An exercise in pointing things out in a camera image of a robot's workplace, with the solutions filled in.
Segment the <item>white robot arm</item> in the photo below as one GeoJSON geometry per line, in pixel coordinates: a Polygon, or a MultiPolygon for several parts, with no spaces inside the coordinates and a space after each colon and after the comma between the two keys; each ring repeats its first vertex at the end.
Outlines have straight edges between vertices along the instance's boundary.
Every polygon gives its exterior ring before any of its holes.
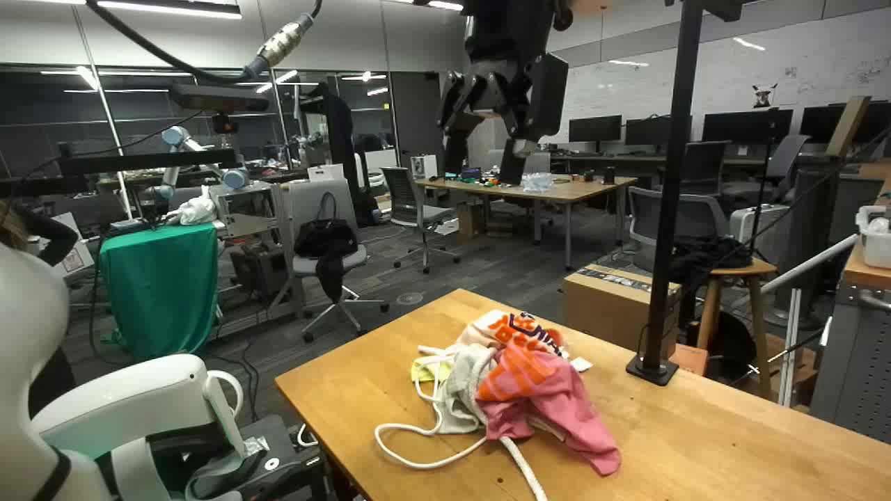
{"type": "Polygon", "coordinates": [[[442,162],[457,172],[484,110],[507,127],[499,180],[517,187],[540,137],[560,131],[569,65],[545,49],[552,31],[573,26],[573,0],[460,0],[469,67],[448,78],[438,127],[442,162]]]}

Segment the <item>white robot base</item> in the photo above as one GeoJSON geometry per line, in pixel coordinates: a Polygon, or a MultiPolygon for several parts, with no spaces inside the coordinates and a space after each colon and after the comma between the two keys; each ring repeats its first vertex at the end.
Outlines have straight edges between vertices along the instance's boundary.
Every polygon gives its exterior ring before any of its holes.
{"type": "Polygon", "coordinates": [[[2,501],[327,501],[321,461],[282,447],[283,428],[237,425],[239,380],[193,354],[91,379],[30,411],[61,347],[70,290],[48,262],[0,248],[2,501]]]}

